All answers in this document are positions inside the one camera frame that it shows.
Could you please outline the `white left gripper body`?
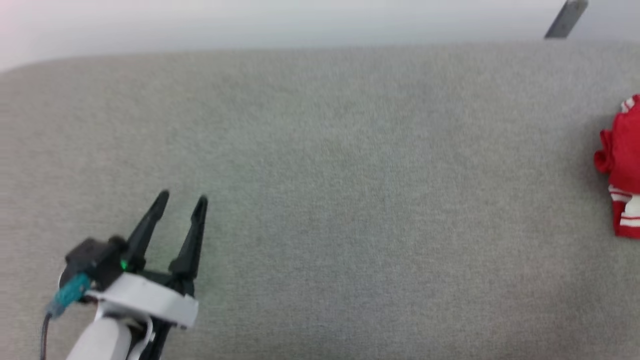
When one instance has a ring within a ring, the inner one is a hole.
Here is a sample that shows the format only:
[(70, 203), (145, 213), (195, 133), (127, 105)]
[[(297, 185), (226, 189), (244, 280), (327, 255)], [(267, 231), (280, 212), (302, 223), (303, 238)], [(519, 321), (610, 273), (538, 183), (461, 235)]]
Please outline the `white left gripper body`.
[(186, 329), (195, 325), (199, 312), (194, 297), (132, 273), (122, 273), (105, 290), (93, 291), (93, 297)]

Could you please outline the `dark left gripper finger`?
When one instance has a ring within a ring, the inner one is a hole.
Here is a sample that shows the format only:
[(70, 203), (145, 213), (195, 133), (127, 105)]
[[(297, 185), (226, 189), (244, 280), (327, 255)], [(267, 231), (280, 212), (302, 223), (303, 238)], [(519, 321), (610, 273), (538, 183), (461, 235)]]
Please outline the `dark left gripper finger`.
[(198, 276), (207, 209), (208, 198), (200, 196), (190, 215), (190, 228), (185, 240), (176, 258), (170, 262), (170, 273), (183, 280), (193, 281)]
[(170, 193), (162, 190), (146, 214), (139, 221), (135, 229), (126, 240), (127, 250), (122, 255), (122, 269), (126, 272), (137, 273), (146, 266), (146, 251), (153, 236), (154, 229), (163, 217), (169, 202)]

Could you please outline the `red white garment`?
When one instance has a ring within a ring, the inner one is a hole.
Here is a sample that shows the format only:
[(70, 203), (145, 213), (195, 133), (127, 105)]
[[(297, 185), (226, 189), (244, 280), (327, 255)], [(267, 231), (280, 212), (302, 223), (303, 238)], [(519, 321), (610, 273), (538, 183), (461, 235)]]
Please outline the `red white garment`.
[(608, 176), (617, 237), (640, 240), (640, 93), (621, 103), (609, 129), (599, 133), (593, 162)]

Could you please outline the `grey metal stand pole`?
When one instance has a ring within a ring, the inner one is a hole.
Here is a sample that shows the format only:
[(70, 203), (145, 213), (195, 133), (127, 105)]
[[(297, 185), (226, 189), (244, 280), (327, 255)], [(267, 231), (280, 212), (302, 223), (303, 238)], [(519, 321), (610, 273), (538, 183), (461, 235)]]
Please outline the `grey metal stand pole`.
[(589, 6), (589, 0), (566, 0), (543, 39), (566, 39)]

